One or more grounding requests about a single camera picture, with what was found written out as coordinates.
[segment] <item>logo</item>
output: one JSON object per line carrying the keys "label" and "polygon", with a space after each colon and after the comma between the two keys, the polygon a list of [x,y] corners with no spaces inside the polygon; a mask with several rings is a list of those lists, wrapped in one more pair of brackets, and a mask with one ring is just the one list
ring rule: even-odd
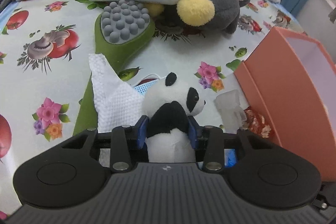
{"label": "logo", "polygon": [[162,167],[162,169],[164,171],[169,171],[169,170],[172,170],[172,167],[170,167],[169,165],[166,165],[166,166]]}

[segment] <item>panda plush toy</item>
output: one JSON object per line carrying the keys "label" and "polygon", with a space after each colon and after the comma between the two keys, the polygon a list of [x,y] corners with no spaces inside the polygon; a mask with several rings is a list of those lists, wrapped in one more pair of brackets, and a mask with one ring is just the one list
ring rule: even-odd
{"label": "panda plush toy", "polygon": [[188,138],[188,116],[205,105],[197,90],[170,73],[146,92],[143,112],[149,117],[146,144],[149,162],[195,162]]}

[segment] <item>floral tablecloth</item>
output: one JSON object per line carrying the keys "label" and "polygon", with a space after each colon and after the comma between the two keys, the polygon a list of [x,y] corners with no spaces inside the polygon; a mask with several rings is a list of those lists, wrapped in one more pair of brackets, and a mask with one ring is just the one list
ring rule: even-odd
{"label": "floral tablecloth", "polygon": [[[94,23],[103,6],[88,0],[23,1],[0,35],[1,211],[12,213],[20,205],[12,186],[16,168],[72,136],[90,77]],[[152,41],[119,76],[134,86],[175,72],[204,90],[207,104],[196,117],[199,124],[219,126],[214,99],[238,89],[242,107],[248,107],[232,72],[274,25],[303,32],[290,15],[265,0],[241,8],[238,29],[230,37],[158,19]],[[34,47],[40,39],[45,45]],[[52,47],[50,41],[61,46]]]}

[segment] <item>white wall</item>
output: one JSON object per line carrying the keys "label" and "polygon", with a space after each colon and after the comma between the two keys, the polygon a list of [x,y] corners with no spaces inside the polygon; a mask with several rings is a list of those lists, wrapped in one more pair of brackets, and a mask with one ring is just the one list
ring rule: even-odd
{"label": "white wall", "polygon": [[336,23],[329,20],[329,13],[335,5],[327,0],[308,0],[297,20],[309,36],[319,40],[336,63]]}

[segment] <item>printed pea pod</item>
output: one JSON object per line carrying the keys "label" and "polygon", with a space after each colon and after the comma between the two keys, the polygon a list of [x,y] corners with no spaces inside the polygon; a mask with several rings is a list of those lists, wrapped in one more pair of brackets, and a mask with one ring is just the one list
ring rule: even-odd
{"label": "printed pea pod", "polygon": [[235,53],[235,57],[240,58],[243,57],[245,54],[247,54],[247,48],[239,48]]}
{"label": "printed pea pod", "polygon": [[231,61],[230,63],[227,63],[226,66],[229,69],[235,71],[238,68],[240,63],[241,63],[241,61],[239,59],[235,59],[235,60]]}
{"label": "printed pea pod", "polygon": [[118,76],[122,81],[126,82],[126,81],[132,79],[135,75],[137,75],[139,70],[141,70],[140,67],[132,68],[132,69],[126,69],[126,70],[121,71],[118,74]]}

